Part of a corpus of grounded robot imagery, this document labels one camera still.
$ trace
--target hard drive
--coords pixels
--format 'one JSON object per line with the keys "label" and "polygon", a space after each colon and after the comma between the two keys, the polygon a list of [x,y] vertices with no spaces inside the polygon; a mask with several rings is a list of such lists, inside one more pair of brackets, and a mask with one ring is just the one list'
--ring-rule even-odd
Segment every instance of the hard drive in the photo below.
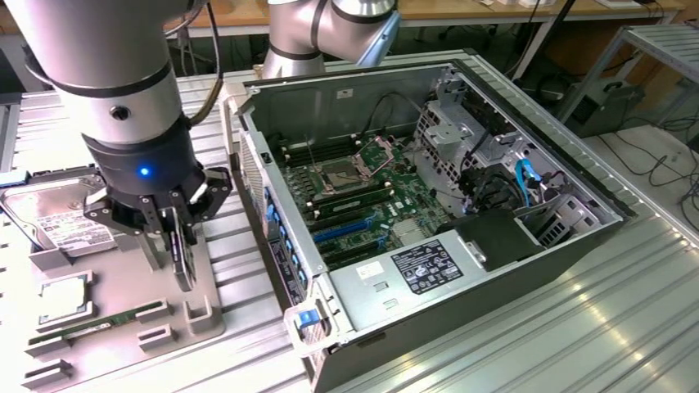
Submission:
{"label": "hard drive", "polygon": [[88,195],[104,188],[93,169],[67,169],[0,189],[0,208],[39,251],[59,248],[67,256],[88,255],[116,246],[109,229],[83,216]]}

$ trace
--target robotic arm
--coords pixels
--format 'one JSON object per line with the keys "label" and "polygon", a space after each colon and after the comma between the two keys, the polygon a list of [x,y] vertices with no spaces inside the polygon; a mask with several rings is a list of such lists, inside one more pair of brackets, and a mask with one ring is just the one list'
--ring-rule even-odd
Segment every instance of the robotic arm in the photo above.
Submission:
{"label": "robotic arm", "polygon": [[268,0],[264,78],[324,72],[323,54],[378,66],[398,34],[395,0]]}
{"label": "robotic arm", "polygon": [[163,25],[203,2],[7,5],[105,180],[85,216],[129,235],[161,236],[168,249],[183,243],[173,233],[195,244],[191,227],[213,217],[232,182],[225,169],[196,162],[189,129],[208,111],[193,118],[183,113]]}
{"label": "robotic arm", "polygon": [[[205,5],[217,44],[208,0],[5,3],[105,180],[85,216],[129,235],[161,236],[171,250],[195,244],[191,227],[213,217],[232,189],[225,169],[196,162],[189,139],[223,80],[220,73],[208,106],[188,118],[163,25]],[[268,78],[323,72],[321,51],[376,66],[400,21],[395,0],[269,0],[269,14]]]}

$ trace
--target sticker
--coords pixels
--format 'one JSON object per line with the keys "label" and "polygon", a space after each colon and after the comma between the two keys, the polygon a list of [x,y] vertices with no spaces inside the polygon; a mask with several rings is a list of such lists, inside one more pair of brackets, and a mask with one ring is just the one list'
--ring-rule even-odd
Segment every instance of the sticker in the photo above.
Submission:
{"label": "sticker", "polygon": [[109,229],[83,216],[80,210],[36,219],[45,236],[61,251],[113,242]]}
{"label": "sticker", "polygon": [[379,261],[371,262],[370,264],[366,264],[364,266],[358,267],[359,278],[362,278],[363,280],[382,273],[383,273],[383,266],[382,266],[382,262]]}
{"label": "sticker", "polygon": [[463,277],[459,266],[439,240],[392,255],[391,259],[416,295]]}
{"label": "sticker", "polygon": [[337,91],[337,99],[340,100],[341,98],[352,98],[354,96],[354,88],[348,88],[345,90],[339,90]]}

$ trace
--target power supply label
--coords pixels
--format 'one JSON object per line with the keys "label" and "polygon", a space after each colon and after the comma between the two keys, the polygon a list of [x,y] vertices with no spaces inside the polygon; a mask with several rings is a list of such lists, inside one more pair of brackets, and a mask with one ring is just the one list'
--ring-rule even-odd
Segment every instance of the power supply label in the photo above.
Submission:
{"label": "power supply label", "polygon": [[463,277],[459,266],[439,240],[392,255],[391,259],[416,295]]}

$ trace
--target screw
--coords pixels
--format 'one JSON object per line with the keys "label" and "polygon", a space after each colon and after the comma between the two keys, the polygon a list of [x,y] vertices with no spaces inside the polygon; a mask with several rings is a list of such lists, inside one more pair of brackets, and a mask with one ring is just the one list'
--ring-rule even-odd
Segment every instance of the screw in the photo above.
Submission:
{"label": "screw", "polygon": [[129,108],[127,108],[125,106],[113,106],[109,109],[109,115],[112,115],[112,118],[115,120],[127,120],[131,115]]}

